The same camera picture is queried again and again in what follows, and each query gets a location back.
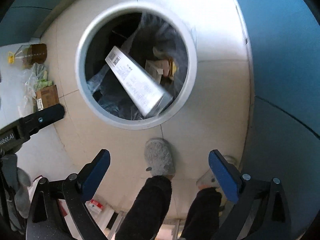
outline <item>white box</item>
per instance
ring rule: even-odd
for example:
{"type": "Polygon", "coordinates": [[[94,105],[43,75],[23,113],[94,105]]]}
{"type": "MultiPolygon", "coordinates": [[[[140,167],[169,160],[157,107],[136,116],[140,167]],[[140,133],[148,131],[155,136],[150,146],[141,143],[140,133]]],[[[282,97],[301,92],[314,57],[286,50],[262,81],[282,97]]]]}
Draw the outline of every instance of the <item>white box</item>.
{"type": "Polygon", "coordinates": [[[158,115],[172,101],[172,96],[163,87],[116,46],[106,62],[144,117],[158,115]]]}

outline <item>trash can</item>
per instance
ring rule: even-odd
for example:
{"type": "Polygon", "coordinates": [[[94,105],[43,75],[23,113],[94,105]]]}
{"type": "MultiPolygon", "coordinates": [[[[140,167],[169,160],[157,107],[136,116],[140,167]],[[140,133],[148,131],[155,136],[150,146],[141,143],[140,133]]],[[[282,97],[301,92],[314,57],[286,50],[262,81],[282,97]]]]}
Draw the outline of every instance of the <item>trash can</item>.
{"type": "MultiPolygon", "coordinates": [[[[142,31],[142,35],[148,37],[149,33],[143,33],[142,31]]],[[[144,54],[144,50],[140,50],[138,53],[135,52],[133,45],[132,50],[130,53],[135,55],[132,55],[132,58],[144,67],[145,58],[148,55],[140,55],[144,54]]],[[[127,130],[142,130],[155,127],[175,115],[187,101],[192,91],[197,71],[196,46],[191,31],[171,11],[143,2],[121,3],[98,15],[84,31],[79,41],[75,62],[77,85],[90,109],[107,124],[127,130]],[[185,55],[187,69],[181,87],[175,93],[174,100],[163,112],[150,118],[128,120],[130,118],[118,115],[116,111],[111,111],[110,109],[112,108],[102,107],[101,94],[92,93],[88,88],[88,81],[106,64],[105,58],[114,46],[121,48],[130,37],[134,36],[135,31],[140,27],[141,16],[146,13],[167,23],[173,32],[179,35],[183,44],[180,49],[182,48],[181,52],[185,55]]],[[[109,98],[116,98],[125,94],[124,88],[111,70],[107,72],[105,77],[104,83],[108,86],[106,93],[109,98]]],[[[122,107],[132,108],[130,98],[124,101],[126,103],[122,107]]]]}

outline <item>box in trash can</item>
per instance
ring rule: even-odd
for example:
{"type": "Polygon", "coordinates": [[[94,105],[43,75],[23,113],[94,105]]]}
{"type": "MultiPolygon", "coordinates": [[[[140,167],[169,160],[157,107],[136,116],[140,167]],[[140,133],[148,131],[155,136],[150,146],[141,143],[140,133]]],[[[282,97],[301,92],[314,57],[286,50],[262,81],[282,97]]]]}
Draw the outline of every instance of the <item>box in trash can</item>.
{"type": "Polygon", "coordinates": [[[144,117],[153,117],[171,103],[172,96],[133,59],[116,46],[106,62],[144,117]]]}
{"type": "Polygon", "coordinates": [[[47,107],[54,106],[59,103],[57,86],[52,85],[45,87],[36,92],[36,101],[38,111],[41,111],[47,107]]]}

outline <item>white label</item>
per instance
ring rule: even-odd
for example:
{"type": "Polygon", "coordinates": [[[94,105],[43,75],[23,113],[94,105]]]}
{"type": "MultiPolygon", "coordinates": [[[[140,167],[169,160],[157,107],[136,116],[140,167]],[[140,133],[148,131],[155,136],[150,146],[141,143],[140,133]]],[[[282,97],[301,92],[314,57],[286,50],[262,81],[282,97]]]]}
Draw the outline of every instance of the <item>white label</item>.
{"type": "Polygon", "coordinates": [[[162,98],[161,88],[116,46],[106,57],[106,62],[137,108],[146,116],[162,98]]]}
{"type": "Polygon", "coordinates": [[[37,99],[38,111],[43,110],[42,98],[37,99]]]}

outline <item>black pants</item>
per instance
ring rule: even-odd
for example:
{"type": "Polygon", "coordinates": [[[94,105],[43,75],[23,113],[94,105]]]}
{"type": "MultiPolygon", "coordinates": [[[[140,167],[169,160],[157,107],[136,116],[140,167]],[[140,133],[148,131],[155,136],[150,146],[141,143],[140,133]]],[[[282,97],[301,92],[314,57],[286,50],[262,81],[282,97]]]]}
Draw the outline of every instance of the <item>black pants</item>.
{"type": "MultiPolygon", "coordinates": [[[[171,200],[171,181],[163,176],[147,179],[116,233],[116,240],[150,240],[158,233],[171,200]]],[[[181,237],[210,240],[219,229],[221,194],[214,188],[198,192],[181,237]]]]}

